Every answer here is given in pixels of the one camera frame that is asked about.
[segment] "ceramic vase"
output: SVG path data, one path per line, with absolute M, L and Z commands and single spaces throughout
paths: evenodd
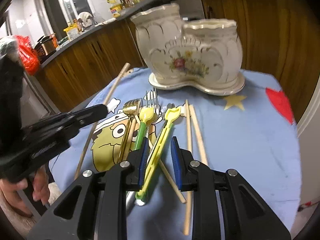
M 165 4 L 137 13 L 130 20 L 136 26 L 136 39 L 140 54 L 147 66 L 154 71 L 149 59 L 153 48 L 165 49 L 167 41 L 181 36 L 182 20 L 179 5 Z
M 168 90 L 194 86 L 220 96 L 243 88 L 242 46 L 234 20 L 182 24 L 179 6 L 172 4 L 138 13 L 132 21 L 153 86 Z

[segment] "window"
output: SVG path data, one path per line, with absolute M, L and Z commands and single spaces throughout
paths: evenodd
M 9 14 L 6 11 L 2 18 L 0 18 L 0 39 L 11 35 L 11 28 L 9 22 Z
M 68 22 L 73 23 L 81 12 L 92 11 L 87 0 L 40 0 L 47 25 L 55 33 L 58 40 L 66 36 L 63 31 L 68 27 Z

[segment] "finger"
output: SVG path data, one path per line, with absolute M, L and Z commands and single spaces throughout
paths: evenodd
M 7 179 L 1 179 L 0 186 L 2 191 L 12 192 L 21 189 L 26 189 L 28 187 L 28 182 L 26 179 L 23 179 L 22 181 L 15 184 L 9 182 Z
M 3 194 L 10 206 L 18 210 L 21 210 L 28 216 L 32 215 L 31 211 L 27 208 L 27 206 L 22 201 L 22 199 L 16 191 L 3 191 Z
M 33 200 L 38 201 L 38 200 L 42 199 L 42 197 L 47 194 L 48 190 L 49 190 L 48 185 L 44 185 L 40 191 L 34 191 L 32 193 Z
M 47 204 L 48 201 L 49 201 L 49 198 L 50 198 L 50 190 L 49 190 L 49 188 L 45 189 L 45 191 L 41 195 L 42 195 L 41 203 L 43 205 Z
M 48 175 L 45 172 L 44 166 L 39 168 L 36 172 L 35 178 L 33 180 L 33 188 L 35 192 L 40 192 L 44 186 L 48 186 Z

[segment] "floral pattern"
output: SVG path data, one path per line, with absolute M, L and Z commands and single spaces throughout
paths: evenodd
M 166 65 L 169 65 L 171 71 L 179 70 L 184 72 L 185 75 L 195 75 L 199 77 L 204 77 L 209 74 L 209 67 L 207 67 L 200 59 L 193 59 L 193 52 L 186 50 L 182 56 L 180 51 L 177 51 L 178 57 L 174 58 L 170 55 L 172 59 L 171 62 L 164 62 Z

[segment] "cloth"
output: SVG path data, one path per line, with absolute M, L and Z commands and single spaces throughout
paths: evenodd
M 61 192 L 56 183 L 50 183 L 49 190 L 50 190 L 49 204 L 52 204 L 61 195 Z M 7 216 L 10 223 L 17 230 L 17 232 L 20 235 L 22 235 L 23 238 L 26 238 L 27 234 L 36 223 L 35 219 L 33 217 L 27 218 L 17 214 L 5 199 L 1 189 L 0 189 L 0 207 L 2 208 L 4 214 Z
M 92 14 L 88 12 L 81 12 L 77 17 L 77 20 L 82 19 L 83 27 L 89 27 L 92 25 L 92 20 L 90 19 L 90 17 L 92 17 Z
M 108 105 L 111 112 L 96 128 L 82 171 L 90 169 L 97 172 L 97 169 L 109 169 L 112 166 L 112 155 L 117 156 L 127 123 L 122 106 L 131 99 L 143 98 L 146 90 L 152 89 L 148 83 L 150 73 L 149 69 L 134 69 L 133 73 L 122 78 Z M 188 99 L 195 107 L 209 167 L 223 172 L 236 169 L 290 230 L 300 202 L 301 186 L 296 124 L 290 124 L 268 99 L 266 88 L 281 90 L 273 76 L 251 71 L 242 73 L 245 86 L 237 95 L 243 98 L 240 102 L 243 110 L 240 103 L 239 107 L 233 105 L 225 110 L 226 98 L 208 95 L 193 87 L 174 91 L 158 90 L 159 104 L 161 107 L 168 103 L 179 106 Z M 88 106 L 102 103 L 113 82 Z M 158 122 L 155 132 L 153 127 L 150 133 L 158 135 L 162 124 Z M 71 147 L 49 163 L 62 191 L 73 181 L 90 129 L 91 126 L 82 128 L 71 139 Z M 184 117 L 175 121 L 171 136 L 177 136 L 180 147 L 187 148 Z M 200 160 L 194 128 L 192 142 L 194 159 Z M 174 178 L 169 143 L 161 159 Z M 184 214 L 185 205 L 178 200 L 164 175 L 157 169 L 151 182 L 149 203 L 143 207 L 135 206 L 127 217 L 128 239 L 191 239 L 191 235 L 184 236 L 182 233 Z

